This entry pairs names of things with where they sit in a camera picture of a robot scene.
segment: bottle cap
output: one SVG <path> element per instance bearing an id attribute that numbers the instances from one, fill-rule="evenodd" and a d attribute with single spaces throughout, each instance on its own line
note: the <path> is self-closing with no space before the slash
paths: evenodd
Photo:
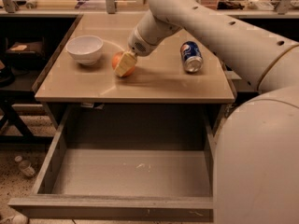
<path id="1" fill-rule="evenodd" d="M 20 161 L 22 161 L 22 156 L 17 156 L 17 157 L 15 158 L 15 162 L 20 162 Z"/>

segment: open drawer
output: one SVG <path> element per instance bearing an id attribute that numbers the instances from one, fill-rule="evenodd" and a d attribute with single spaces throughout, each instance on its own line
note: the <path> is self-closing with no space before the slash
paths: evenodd
<path id="1" fill-rule="evenodd" d="M 202 105 L 70 105 L 32 194 L 30 218 L 213 221 L 213 142 Z"/>

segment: bowl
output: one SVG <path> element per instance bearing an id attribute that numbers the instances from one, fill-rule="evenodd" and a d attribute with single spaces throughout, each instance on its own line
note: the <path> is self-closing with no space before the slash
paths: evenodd
<path id="1" fill-rule="evenodd" d="M 77 62 L 84 65 L 96 63 L 102 55 L 103 40 L 95 35 L 82 35 L 69 40 L 66 50 Z"/>

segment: aluminum can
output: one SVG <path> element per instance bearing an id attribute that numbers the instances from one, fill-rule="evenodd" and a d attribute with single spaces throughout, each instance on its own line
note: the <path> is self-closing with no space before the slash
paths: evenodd
<path id="1" fill-rule="evenodd" d="M 195 73 L 203 66 L 203 57 L 195 42 L 185 42 L 180 48 L 180 55 L 184 70 L 188 73 Z"/>

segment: blue can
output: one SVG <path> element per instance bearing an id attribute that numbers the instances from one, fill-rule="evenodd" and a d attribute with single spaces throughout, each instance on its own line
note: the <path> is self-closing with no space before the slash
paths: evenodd
<path id="1" fill-rule="evenodd" d="M 195 73 L 203 66 L 202 54 L 193 41 L 187 41 L 181 46 L 180 55 L 184 70 L 188 73 Z"/>

